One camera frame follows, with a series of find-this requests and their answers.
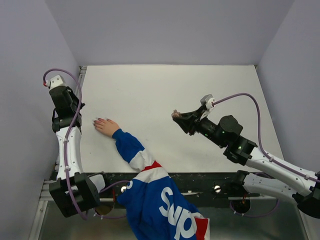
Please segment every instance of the gray wall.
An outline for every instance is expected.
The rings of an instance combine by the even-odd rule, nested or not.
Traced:
[[[81,65],[257,64],[293,0],[46,0]]]
[[[0,0],[0,239],[29,236],[58,154],[43,73],[78,64],[43,0]]]
[[[258,65],[285,160],[320,171],[320,1],[296,0]],[[320,236],[320,220],[317,224]]]

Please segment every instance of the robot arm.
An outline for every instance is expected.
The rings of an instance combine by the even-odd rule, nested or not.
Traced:
[[[224,116],[217,124],[207,116],[215,106],[212,95],[201,99],[201,107],[193,112],[174,111],[172,119],[189,135],[196,132],[225,148],[224,155],[234,163],[258,169],[274,177],[268,179],[255,174],[238,171],[236,184],[246,193],[258,193],[297,204],[305,214],[320,218],[320,174],[292,165],[265,152],[240,133],[243,127],[232,116]]]
[[[72,89],[66,86],[64,79],[57,75],[45,83],[55,106],[52,116],[52,130],[59,143],[59,171],[56,182],[49,185],[49,192],[65,217],[78,213],[67,186],[67,175],[72,195],[81,212],[95,208],[100,204],[99,192],[108,186],[104,172],[87,176],[81,165],[81,114],[73,118],[79,105],[79,99]]]

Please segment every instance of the white table surface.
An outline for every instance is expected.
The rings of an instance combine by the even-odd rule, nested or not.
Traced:
[[[282,158],[253,65],[88,66],[82,87],[86,104],[81,111],[83,170],[135,172],[118,154],[115,141],[94,129],[92,119],[102,117],[136,136],[168,172],[253,171],[227,160],[224,150],[204,136],[185,134],[171,118],[174,109],[181,113],[198,109],[204,95],[219,100],[242,92],[252,94],[259,103],[264,148]],[[225,115],[233,115],[243,126],[242,136],[258,142],[257,112],[250,98],[240,96],[217,105],[209,119],[217,124]]]

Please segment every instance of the blue sleeve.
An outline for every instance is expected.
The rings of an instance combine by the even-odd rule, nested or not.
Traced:
[[[167,171],[130,133],[112,137],[122,158],[140,173],[117,201],[138,240],[209,240],[209,219],[180,193]]]
[[[144,146],[128,132],[118,129],[112,138],[116,140],[115,146],[121,157],[128,163],[137,155],[138,152],[145,150]]]

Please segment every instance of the metal frame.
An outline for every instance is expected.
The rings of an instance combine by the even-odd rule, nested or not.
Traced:
[[[39,201],[38,207],[35,212],[33,224],[31,227],[29,240],[38,240],[39,239],[41,227],[44,222],[45,215],[46,215],[47,205],[48,205],[48,201]]]

